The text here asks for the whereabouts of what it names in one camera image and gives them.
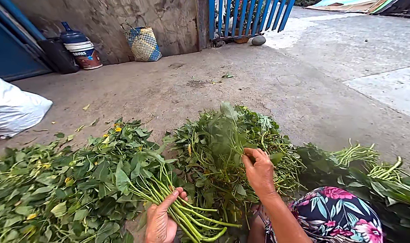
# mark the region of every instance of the right hand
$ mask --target right hand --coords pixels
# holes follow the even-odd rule
[[[256,195],[260,198],[275,195],[274,165],[267,153],[263,152],[260,148],[244,148],[244,153],[242,162],[245,165],[245,173]],[[250,157],[255,158],[256,162],[252,163]]]

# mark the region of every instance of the gray rock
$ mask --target gray rock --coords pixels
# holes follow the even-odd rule
[[[264,36],[256,36],[251,40],[251,43],[253,45],[263,45],[266,42],[266,39]]]

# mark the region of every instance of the concrete wall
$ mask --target concrete wall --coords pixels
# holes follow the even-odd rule
[[[121,23],[150,26],[163,56],[199,51],[195,0],[12,0],[46,37],[61,21],[94,43],[104,64],[133,61]]]

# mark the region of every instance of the black container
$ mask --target black container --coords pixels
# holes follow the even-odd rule
[[[72,74],[79,71],[80,67],[74,62],[73,55],[64,47],[59,37],[37,41],[46,53],[46,56],[54,63],[54,69],[61,74]]]

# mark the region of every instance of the blue fence bar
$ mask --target blue fence bar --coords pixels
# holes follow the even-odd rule
[[[240,30],[238,32],[238,36],[242,36],[242,29],[244,28],[244,19],[245,19],[245,9],[247,8],[247,1],[242,1],[242,12],[241,12],[241,19],[240,19]]]
[[[215,0],[209,0],[209,39],[214,40],[215,36]]]
[[[275,16],[274,24],[272,25],[271,30],[275,30],[275,28],[277,28],[278,20],[280,20],[281,13],[283,12],[284,4],[286,4],[286,0],[280,0],[280,6],[278,6],[277,15]]]
[[[262,20],[260,22],[259,32],[261,32],[263,30],[263,25],[265,24],[265,19],[266,19],[266,16],[268,14],[268,8],[269,8],[270,3],[271,3],[271,0],[267,0],[266,3],[265,3],[265,10],[264,10],[264,13],[262,15]]]
[[[246,36],[250,34],[249,30],[250,30],[250,25],[251,25],[251,18],[253,17],[253,10],[255,9],[255,2],[256,0],[251,0],[251,3],[250,3],[249,18],[247,19],[247,26],[245,27]]]
[[[238,19],[238,8],[240,7],[240,0],[235,0],[235,9],[233,10],[232,21],[232,36],[235,36],[236,20]]]
[[[221,37],[221,22],[223,18],[223,0],[218,0],[218,37]]]
[[[262,32],[269,30],[271,25],[272,30],[275,30],[280,24],[278,26],[278,32],[283,31],[295,3],[295,0],[208,1],[209,36],[211,40],[228,38],[229,33],[231,33],[230,36],[232,38],[249,38],[257,35],[263,35]],[[215,5],[216,1],[218,1],[218,12]]]
[[[256,11],[256,16],[255,16],[255,22],[253,24],[253,31],[251,32],[253,35],[256,34],[256,28],[259,22],[259,16],[261,15],[261,12],[262,12],[262,3],[263,3],[263,0],[259,0],[258,9]]]
[[[295,4],[295,0],[290,0],[289,4],[286,6],[286,10],[284,11],[283,20],[281,20],[281,24],[278,27],[278,32],[284,30],[284,26],[286,25],[287,19],[289,18],[290,11],[292,11],[292,7]]]
[[[277,8],[277,3],[278,3],[278,0],[273,0],[271,13],[269,13],[268,22],[266,23],[265,30],[268,30],[269,27],[271,26],[271,23],[272,23],[272,20],[273,20],[273,17],[274,17],[274,13],[275,13],[275,9]]]
[[[230,5],[232,0],[227,0],[226,5],[226,21],[224,22],[224,37],[227,37],[229,32],[229,19],[230,19]]]

